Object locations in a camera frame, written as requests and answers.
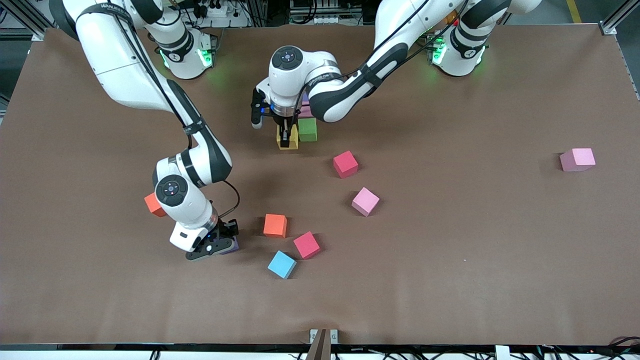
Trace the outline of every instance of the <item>cube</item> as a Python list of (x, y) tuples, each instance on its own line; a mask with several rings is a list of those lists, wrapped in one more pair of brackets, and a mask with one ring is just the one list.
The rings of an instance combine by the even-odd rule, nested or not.
[(320, 245), (311, 231), (293, 240), (293, 244), (296, 245), (300, 256), (305, 260), (320, 252)]
[(369, 191), (369, 189), (362, 188), (358, 195), (353, 199), (353, 202), (351, 202), (351, 206), (364, 216), (368, 217), (373, 208), (378, 204), (378, 201), (380, 201), (379, 197), (375, 196)]
[(314, 118), (298, 119), (298, 137), (301, 142), (314, 142), (318, 140), (316, 120)]
[(313, 115), (311, 115), (311, 107), (309, 107), (309, 105), (303, 105), (300, 108), (300, 114), (298, 114), (298, 119), (305, 119), (310, 117), (314, 117)]
[(276, 129), (276, 142), (280, 150), (298, 150), (298, 127), (293, 125), (291, 128), (291, 138), (289, 139), (289, 147), (280, 147), (280, 125)]
[(286, 279), (291, 275), (294, 266), (296, 266), (295, 260), (287, 256), (284, 252), (278, 251), (267, 268), (276, 273), (277, 276)]
[(164, 212), (164, 209), (162, 208), (162, 206), (160, 206), (160, 203), (158, 202), (155, 192), (147, 195), (145, 197), (145, 202), (147, 203), (147, 208), (149, 209), (149, 212), (151, 214), (159, 218), (166, 215), (166, 213)]
[(287, 217), (284, 215), (267, 214), (264, 217), (264, 235), (269, 238), (286, 238)]
[(333, 167), (338, 172), (338, 176), (344, 179), (358, 171), (358, 162), (351, 151), (347, 151), (333, 158)]
[(562, 170), (569, 172), (585, 171), (596, 165), (593, 151), (590, 148), (571, 149), (571, 151), (560, 155), (560, 162), (562, 163)]

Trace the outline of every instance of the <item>floor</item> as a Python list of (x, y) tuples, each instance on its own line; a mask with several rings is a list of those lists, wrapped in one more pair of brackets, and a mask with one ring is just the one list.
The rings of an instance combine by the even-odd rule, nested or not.
[[(534, 11), (526, 15), (513, 15), (506, 24), (598, 22), (622, 2), (623, 0), (542, 0)], [(640, 10), (636, 9), (617, 28), (618, 43), (627, 61), (630, 75), (636, 83), (640, 83), (639, 24)], [(0, 41), (0, 94), (11, 97), (30, 45), (31, 43), (26, 41)], [(5, 107), (0, 104), (0, 114), (3, 110)]]

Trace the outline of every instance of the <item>red-orange cube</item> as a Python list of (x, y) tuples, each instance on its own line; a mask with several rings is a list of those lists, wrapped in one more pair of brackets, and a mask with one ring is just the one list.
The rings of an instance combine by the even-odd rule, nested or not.
[(287, 237), (287, 217), (267, 214), (264, 217), (264, 235), (269, 238), (284, 239)]
[(149, 212), (159, 218), (166, 215), (162, 206), (158, 202), (156, 195), (154, 193), (150, 193), (145, 197), (145, 202), (147, 203), (147, 207), (149, 208)]

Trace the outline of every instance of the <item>brown tabletop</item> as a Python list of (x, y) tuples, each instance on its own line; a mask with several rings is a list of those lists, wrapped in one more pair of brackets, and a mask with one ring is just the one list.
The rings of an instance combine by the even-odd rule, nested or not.
[[(34, 43), (0, 127), (1, 341), (297, 343), (328, 327), (343, 343), (599, 344), (640, 332), (640, 104), (615, 38), (501, 26), (470, 76), (420, 55), (298, 151), (276, 148), (272, 122), (252, 129), (252, 88), (278, 46), (330, 51), (346, 72), (372, 40), (344, 26), (228, 30), (215, 68), (179, 81), (242, 195), (241, 250), (197, 263), (143, 201), (156, 161), (186, 146), (175, 117), (113, 102), (62, 32)], [(597, 166), (560, 171), (572, 147), (592, 147)], [(361, 169), (339, 179), (331, 161), (346, 150)], [(363, 186), (381, 197), (368, 218), (349, 205)], [(224, 184), (204, 192), (221, 211), (234, 203)], [(261, 236), (266, 213), (285, 214), (291, 237)], [(278, 279), (270, 259), (299, 259), (291, 240), (307, 231), (323, 251)]]

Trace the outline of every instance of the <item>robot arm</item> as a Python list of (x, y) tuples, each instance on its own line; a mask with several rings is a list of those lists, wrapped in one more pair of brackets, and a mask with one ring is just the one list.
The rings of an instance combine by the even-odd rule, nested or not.
[[(227, 239), (225, 246), (218, 243), (218, 249), (205, 249), (207, 241), (217, 240), (211, 234), (220, 235), (224, 223), (200, 188), (227, 178), (232, 168), (230, 156), (183, 89), (151, 64), (135, 32), (136, 25), (146, 24), (148, 19), (141, 17), (134, 3), (161, 9), (159, 0), (97, 4), (93, 0), (69, 0), (67, 10), (75, 19), (77, 37), (106, 93), (128, 107), (174, 113), (189, 139), (197, 142), (192, 147), (189, 141), (188, 149), (158, 161), (154, 170), (158, 202), (176, 221), (171, 243), (188, 252), (188, 259), (189, 255), (193, 259), (224, 252), (237, 245), (235, 238)], [(202, 251), (193, 254), (196, 249)]]
[[(514, 0), (518, 9), (530, 11), (541, 0)], [(450, 26), (440, 34), (451, 43), (441, 68), (455, 76), (466, 75), (477, 65), (488, 34), (504, 14), (511, 0), (383, 0), (376, 14), (374, 51), (357, 71), (343, 81), (333, 55), (326, 52), (308, 53), (294, 46), (281, 47), (271, 57), (269, 77), (254, 91), (252, 124), (262, 125), (265, 113), (255, 109), (268, 104), (270, 116), (279, 125), (290, 128), (296, 122), (300, 93), (306, 89), (315, 118), (336, 122), (344, 118), (364, 97), (371, 95), (387, 76), (408, 59), (412, 44), (426, 31), (462, 4), (459, 26)], [(447, 37), (466, 34), (470, 39)]]

